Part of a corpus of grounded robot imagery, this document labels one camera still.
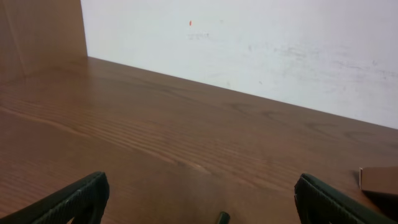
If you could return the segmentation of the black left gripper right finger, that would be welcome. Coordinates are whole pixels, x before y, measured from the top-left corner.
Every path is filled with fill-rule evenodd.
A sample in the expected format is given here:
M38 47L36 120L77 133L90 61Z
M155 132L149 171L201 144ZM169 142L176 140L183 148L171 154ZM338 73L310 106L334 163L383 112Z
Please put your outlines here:
M349 198L320 179L303 173L294 187L301 223L309 224L396 224Z

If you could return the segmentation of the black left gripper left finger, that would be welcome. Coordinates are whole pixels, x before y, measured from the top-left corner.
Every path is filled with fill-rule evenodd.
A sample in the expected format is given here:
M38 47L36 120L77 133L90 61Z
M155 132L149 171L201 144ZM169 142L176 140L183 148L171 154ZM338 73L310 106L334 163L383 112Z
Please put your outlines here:
M109 184L104 172L94 172L39 200L1 218L3 224L97 224L109 199Z

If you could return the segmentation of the black marker pen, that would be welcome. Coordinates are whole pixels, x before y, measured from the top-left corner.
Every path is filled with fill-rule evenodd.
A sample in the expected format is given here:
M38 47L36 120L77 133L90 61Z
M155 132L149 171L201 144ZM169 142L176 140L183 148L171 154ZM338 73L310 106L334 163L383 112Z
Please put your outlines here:
M228 224L230 221L230 215L226 212L221 212L216 224Z

